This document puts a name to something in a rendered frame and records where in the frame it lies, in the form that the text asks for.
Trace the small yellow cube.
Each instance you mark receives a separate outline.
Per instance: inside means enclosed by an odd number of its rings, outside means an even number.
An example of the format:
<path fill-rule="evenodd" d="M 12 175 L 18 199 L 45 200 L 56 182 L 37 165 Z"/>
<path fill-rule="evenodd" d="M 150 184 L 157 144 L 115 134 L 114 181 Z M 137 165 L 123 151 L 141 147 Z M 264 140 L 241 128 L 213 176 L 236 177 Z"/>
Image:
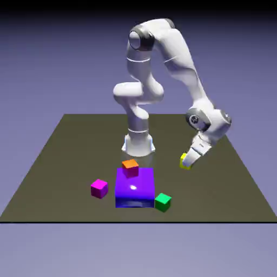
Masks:
<path fill-rule="evenodd" d="M 179 166 L 180 166 L 180 168 L 182 168 L 182 169 L 190 170 L 190 169 L 191 169 L 191 166 L 186 167 L 186 166 L 183 165 L 183 160 L 184 160 L 184 158 L 186 157 L 186 155 L 187 155 L 186 153 L 183 153 L 183 154 L 181 155 Z"/>

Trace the small orange cube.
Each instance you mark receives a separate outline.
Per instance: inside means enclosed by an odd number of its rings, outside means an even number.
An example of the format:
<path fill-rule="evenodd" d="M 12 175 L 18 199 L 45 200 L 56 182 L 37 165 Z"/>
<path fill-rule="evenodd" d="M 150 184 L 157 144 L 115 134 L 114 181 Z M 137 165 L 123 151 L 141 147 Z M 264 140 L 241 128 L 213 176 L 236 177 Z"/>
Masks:
<path fill-rule="evenodd" d="M 139 175 L 139 164 L 134 159 L 122 161 L 122 169 L 127 178 Z"/>

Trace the small magenta cube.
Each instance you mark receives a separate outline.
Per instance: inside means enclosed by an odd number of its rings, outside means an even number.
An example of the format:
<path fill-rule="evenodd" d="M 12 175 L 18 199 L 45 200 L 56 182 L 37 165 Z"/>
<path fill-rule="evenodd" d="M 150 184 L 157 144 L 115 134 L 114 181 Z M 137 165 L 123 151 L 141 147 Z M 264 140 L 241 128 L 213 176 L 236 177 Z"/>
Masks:
<path fill-rule="evenodd" d="M 98 199 L 104 198 L 107 195 L 108 190 L 108 183 L 103 180 L 97 179 L 91 184 L 91 196 Z"/>

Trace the small green cube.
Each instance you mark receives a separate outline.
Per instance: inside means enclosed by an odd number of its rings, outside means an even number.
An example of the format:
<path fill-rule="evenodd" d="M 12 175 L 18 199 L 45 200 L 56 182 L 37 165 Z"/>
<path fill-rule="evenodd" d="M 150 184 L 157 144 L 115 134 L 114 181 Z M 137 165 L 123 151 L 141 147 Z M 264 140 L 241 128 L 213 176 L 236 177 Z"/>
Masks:
<path fill-rule="evenodd" d="M 171 199 L 171 196 L 168 196 L 164 193 L 160 193 L 155 198 L 155 208 L 161 212 L 166 212 L 170 208 Z"/>

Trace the large blue box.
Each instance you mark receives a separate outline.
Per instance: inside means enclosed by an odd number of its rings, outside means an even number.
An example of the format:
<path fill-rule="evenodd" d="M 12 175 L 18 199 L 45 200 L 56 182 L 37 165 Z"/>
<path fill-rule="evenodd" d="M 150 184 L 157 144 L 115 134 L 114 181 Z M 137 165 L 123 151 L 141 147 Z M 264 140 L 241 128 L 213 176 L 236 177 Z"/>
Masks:
<path fill-rule="evenodd" d="M 117 168 L 115 181 L 116 208 L 154 208 L 155 181 L 153 168 L 139 168 L 138 176 L 126 177 Z"/>

